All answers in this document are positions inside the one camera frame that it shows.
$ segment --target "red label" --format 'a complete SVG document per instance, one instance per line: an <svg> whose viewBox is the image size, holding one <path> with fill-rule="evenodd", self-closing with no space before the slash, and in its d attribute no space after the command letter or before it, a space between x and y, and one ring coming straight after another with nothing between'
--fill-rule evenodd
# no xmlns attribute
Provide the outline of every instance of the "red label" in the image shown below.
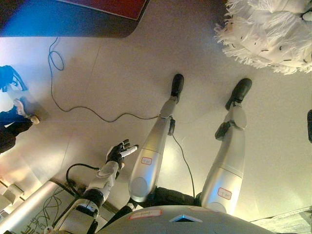
<svg viewBox="0 0 312 234"><path fill-rule="evenodd" d="M232 192L229 191L229 190L226 190L224 188L219 188L218 195L220 197L223 197L223 198L227 199L227 200L231 200Z"/></svg>
<svg viewBox="0 0 312 234"><path fill-rule="evenodd" d="M151 165L152 164L152 159L150 157L143 157L141 159L141 163L142 164L146 164L146 165Z"/></svg>

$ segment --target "black shoe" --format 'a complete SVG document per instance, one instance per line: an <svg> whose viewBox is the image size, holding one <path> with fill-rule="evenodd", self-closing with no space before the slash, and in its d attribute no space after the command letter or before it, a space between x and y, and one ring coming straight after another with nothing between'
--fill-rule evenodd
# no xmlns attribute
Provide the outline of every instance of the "black shoe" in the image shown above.
<svg viewBox="0 0 312 234"><path fill-rule="evenodd" d="M180 94L183 89L184 84L184 77L181 74L176 74L174 80L172 81L172 88L171 88L171 96L177 97L176 103L179 102Z"/></svg>
<svg viewBox="0 0 312 234"><path fill-rule="evenodd" d="M253 82L251 79L243 78L241 79L238 84L235 86L235 88L232 91L232 95L228 102L225 105L225 109L229 110L231 107L232 102L241 103L252 87Z"/></svg>

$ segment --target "wire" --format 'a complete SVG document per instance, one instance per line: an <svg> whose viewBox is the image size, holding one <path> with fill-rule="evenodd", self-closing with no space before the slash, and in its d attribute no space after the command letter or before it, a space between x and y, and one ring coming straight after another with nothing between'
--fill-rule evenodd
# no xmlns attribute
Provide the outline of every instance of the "wire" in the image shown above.
<svg viewBox="0 0 312 234"><path fill-rule="evenodd" d="M192 173L191 173L190 166L189 166L189 164L187 163L187 161L186 161L186 159L185 159L185 157L184 157L184 152L183 152L183 149L182 149L181 145L180 145L179 142L176 140L175 136L174 136L174 135L172 135L172 136L173 136L174 140L176 141L176 143L179 145L179 147L180 147L180 149L181 149L181 151L182 151L182 156L183 156L183 159L184 159L184 161L185 161L185 164L186 164L187 168L189 169L190 176L191 176L191 180L192 180L192 187L193 187L193 198L194 198L194 200L195 200L194 181L193 181L193 176L192 176Z"/></svg>
<svg viewBox="0 0 312 234"><path fill-rule="evenodd" d="M69 185L69 187L73 190L73 192L75 194L77 194L78 196L80 196L80 194L78 193L78 191L73 187L72 183L69 181L69 177L68 177L68 174L69 174L69 170L72 168L72 167L76 167L76 166L84 166L84 167L87 167L87 168L90 168L90 169L93 169L93 170L101 170L101 168L99 167L91 167L87 164L84 164L84 163L76 163L76 164L73 164L71 165L68 169L67 169L67 172L66 172L66 181Z"/></svg>
<svg viewBox="0 0 312 234"><path fill-rule="evenodd" d="M56 216L58 215L58 213L59 213L59 206L61 205L62 201L61 201L61 199L59 199L58 197L56 197L56 195L58 195L59 193L61 193L61 192L64 191L64 189L61 189L60 191L57 191L58 189L59 189L59 187L57 187L57 188L54 190L53 194L52 194L51 196L49 196L49 197L45 200L45 202L43 203L43 208L42 208L42 209L36 214L36 216L33 218L33 219L35 220L35 223L36 223L36 225L35 225L35 227L34 227L34 229L33 229L33 232L36 231L36 229L37 229L37 227L38 227L38 225L39 225L39 219L40 219L40 218L44 218L45 223L46 223L46 225L48 226L48 220L51 220L51 218L50 218L50 216L49 216L49 214L48 214L48 212L47 212L47 208L57 208ZM56 201L56 205L53 205L53 206L50 205L50 206L49 206L49 204L50 204L52 198ZM29 223L29 225L28 225L27 227L30 227L32 223L33 223L33 221L30 221L30 223Z"/></svg>
<svg viewBox="0 0 312 234"><path fill-rule="evenodd" d="M77 108L83 108L83 109L87 109L91 112L93 112L97 117L99 117L100 119L102 119L103 121L107 122L107 123L112 123L112 122L115 122L116 120L118 120L120 117L124 116L124 115L130 115L130 116L134 116L136 118L139 118L139 119L154 119L154 118L157 118L158 116L155 116L155 117L149 117L149 118L142 118L142 117L139 117L139 116L136 116L134 114L130 114L130 113L123 113L121 115L119 115L117 118L113 119L113 120L107 120L107 119L104 119L102 116L100 116L97 112L95 112L94 110L92 110L91 108L89 107L86 107L86 106L75 106L75 107L72 107L68 110L65 110L63 109L62 107L60 107L60 105L57 103L57 101L55 100L54 98L54 95L53 95L53 71L52 71L52 65L59 71L63 71L64 70L64 60L62 59L60 53L58 51L55 51L55 50L52 50L52 46L57 42L58 40L58 37L55 39L55 41L50 45L49 47L49 55L48 55L48 63L49 63L49 68L50 68L50 75L51 75L51 97L52 97L52 100L53 102L55 103L55 105L63 112L70 112L72 111L73 109L77 109ZM61 67L58 67L56 66L56 64L54 63L54 60L53 60L53 57L52 55L55 54L55 55L58 55L59 59L61 60L62 62L62 66Z"/></svg>

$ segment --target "person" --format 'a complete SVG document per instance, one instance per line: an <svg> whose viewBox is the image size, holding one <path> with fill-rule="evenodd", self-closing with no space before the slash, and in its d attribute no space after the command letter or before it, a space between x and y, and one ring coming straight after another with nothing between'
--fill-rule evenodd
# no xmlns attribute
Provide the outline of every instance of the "person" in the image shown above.
<svg viewBox="0 0 312 234"><path fill-rule="evenodd" d="M13 104L10 111L0 112L0 154L15 145L18 134L27 131L33 124L40 123L37 116L26 114L20 100L15 99Z"/></svg>

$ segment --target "label sticker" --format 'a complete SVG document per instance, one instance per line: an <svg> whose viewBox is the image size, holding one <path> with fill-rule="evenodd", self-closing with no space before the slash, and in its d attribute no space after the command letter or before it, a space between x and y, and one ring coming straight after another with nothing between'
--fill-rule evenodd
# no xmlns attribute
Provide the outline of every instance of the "label sticker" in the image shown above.
<svg viewBox="0 0 312 234"><path fill-rule="evenodd" d="M134 213L133 215L129 217L129 219L156 217L160 215L161 215L161 210L141 211L141 212Z"/></svg>
<svg viewBox="0 0 312 234"><path fill-rule="evenodd" d="M219 190L218 190L218 195L219 195L220 197L225 198L225 199L231 200L232 192L229 191L229 190L226 190L226 189L224 189L224 188L219 188Z"/></svg>
<svg viewBox="0 0 312 234"><path fill-rule="evenodd" d="M151 165L152 164L152 159L150 157L143 157L141 159L141 163L142 164L146 164L146 165Z"/></svg>

